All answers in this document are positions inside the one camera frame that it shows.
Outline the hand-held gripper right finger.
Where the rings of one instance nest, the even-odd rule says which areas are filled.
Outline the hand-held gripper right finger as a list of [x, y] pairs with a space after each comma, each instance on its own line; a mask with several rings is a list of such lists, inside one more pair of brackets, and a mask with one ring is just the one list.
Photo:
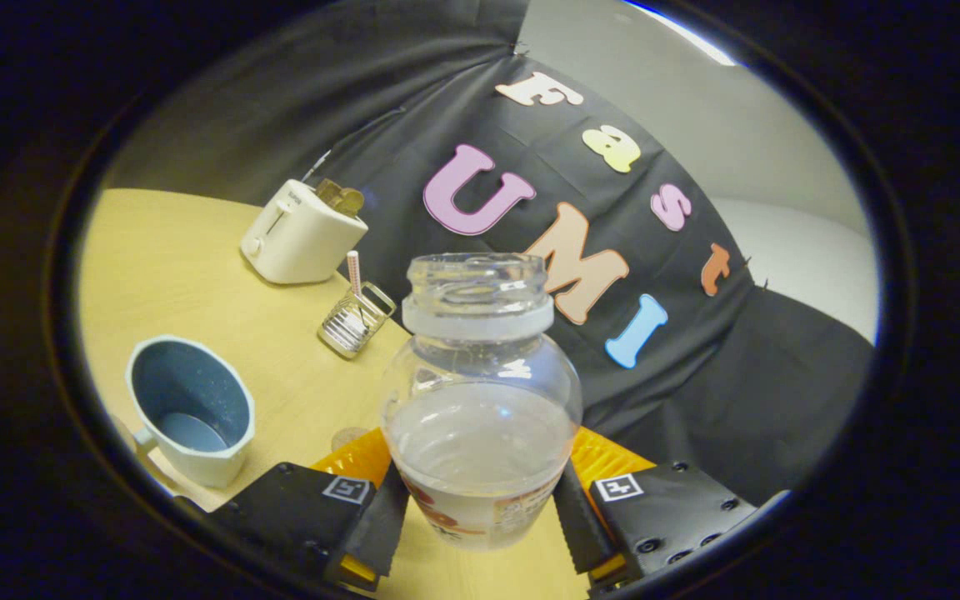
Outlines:
[[586, 427], [553, 501], [591, 597], [671, 576], [758, 511], [692, 463], [655, 463]]

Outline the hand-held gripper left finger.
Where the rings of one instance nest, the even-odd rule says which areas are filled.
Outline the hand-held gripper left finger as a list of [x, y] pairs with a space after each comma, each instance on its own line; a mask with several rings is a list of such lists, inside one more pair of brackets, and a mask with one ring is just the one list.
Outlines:
[[373, 592], [392, 569], [408, 498], [376, 428], [311, 467], [275, 464], [207, 517], [291, 573]]

